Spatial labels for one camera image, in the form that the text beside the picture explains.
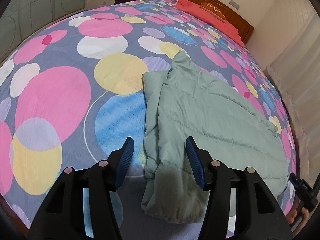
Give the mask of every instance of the floral bedspread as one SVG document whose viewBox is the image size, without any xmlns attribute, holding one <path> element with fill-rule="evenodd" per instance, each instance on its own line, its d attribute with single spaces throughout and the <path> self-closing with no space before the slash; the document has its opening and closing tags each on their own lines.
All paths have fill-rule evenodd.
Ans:
<svg viewBox="0 0 320 240">
<path fill-rule="evenodd" d="M 174 225 L 143 214 L 146 103 L 142 74 L 170 68 L 184 50 L 277 126 L 295 171 L 281 98 L 247 49 L 172 6 L 142 0 L 81 12 L 35 35 L 0 68 L 0 193 L 27 227 L 67 166 L 85 169 L 134 139 L 124 185 L 112 194 L 123 239 L 196 239 L 201 224 Z M 291 183 L 278 197 L 287 213 Z M 92 235 L 88 192 L 84 216 Z M 235 218 L 230 218 L 230 225 Z M 228 236 L 233 228 L 229 227 Z"/>
</svg>

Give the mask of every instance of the green comforter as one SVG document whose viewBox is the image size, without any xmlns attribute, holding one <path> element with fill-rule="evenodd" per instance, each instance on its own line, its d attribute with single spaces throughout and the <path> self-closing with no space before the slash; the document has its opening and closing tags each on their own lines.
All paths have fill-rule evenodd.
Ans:
<svg viewBox="0 0 320 240">
<path fill-rule="evenodd" d="M 194 180 L 185 153 L 188 136 L 230 168 L 254 167 L 274 196 L 285 190 L 288 163 L 276 127 L 232 87 L 200 70 L 182 51 L 169 71 L 147 72 L 143 82 L 145 214 L 171 223 L 203 220 L 209 193 Z"/>
</svg>

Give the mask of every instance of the curtain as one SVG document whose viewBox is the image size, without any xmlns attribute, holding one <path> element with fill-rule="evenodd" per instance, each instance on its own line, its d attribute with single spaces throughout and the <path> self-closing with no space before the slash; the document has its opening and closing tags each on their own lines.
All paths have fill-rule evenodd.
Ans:
<svg viewBox="0 0 320 240">
<path fill-rule="evenodd" d="M 300 175 L 313 185 L 320 172 L 320 18 L 315 11 L 266 71 L 292 119 Z"/>
</svg>

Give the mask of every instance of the pillowcase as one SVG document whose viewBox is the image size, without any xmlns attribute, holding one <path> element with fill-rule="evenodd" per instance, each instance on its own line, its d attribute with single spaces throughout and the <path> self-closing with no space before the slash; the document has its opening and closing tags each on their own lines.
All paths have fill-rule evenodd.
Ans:
<svg viewBox="0 0 320 240">
<path fill-rule="evenodd" d="M 208 13 L 212 14 L 214 17 L 216 17 L 217 19 L 223 22 L 227 20 L 223 12 L 220 11 L 217 7 L 215 7 L 211 3 L 203 2 L 202 4 L 200 4 L 200 8 L 202 8 L 203 10 L 206 10 Z"/>
<path fill-rule="evenodd" d="M 188 13 L 195 17 L 196 19 L 203 21 L 210 26 L 214 27 L 218 31 L 224 33 L 230 39 L 232 39 L 235 43 L 237 43 L 242 48 L 245 48 L 244 43 L 239 36 L 239 30 L 236 29 L 231 23 L 228 21 L 220 21 L 212 14 L 208 13 L 206 10 L 200 8 L 199 4 L 193 3 L 188 0 L 177 0 L 177 3 L 173 5 L 178 10 L 181 10 L 185 13 Z"/>
</svg>

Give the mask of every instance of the electrical outlet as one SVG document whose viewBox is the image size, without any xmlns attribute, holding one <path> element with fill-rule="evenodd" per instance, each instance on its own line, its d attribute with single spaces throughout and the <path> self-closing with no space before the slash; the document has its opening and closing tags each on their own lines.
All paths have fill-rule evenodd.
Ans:
<svg viewBox="0 0 320 240">
<path fill-rule="evenodd" d="M 240 5 L 237 4 L 235 1 L 231 0 L 231 1 L 230 1 L 230 4 L 231 4 L 234 8 L 236 8 L 237 10 L 239 10 Z"/>
</svg>

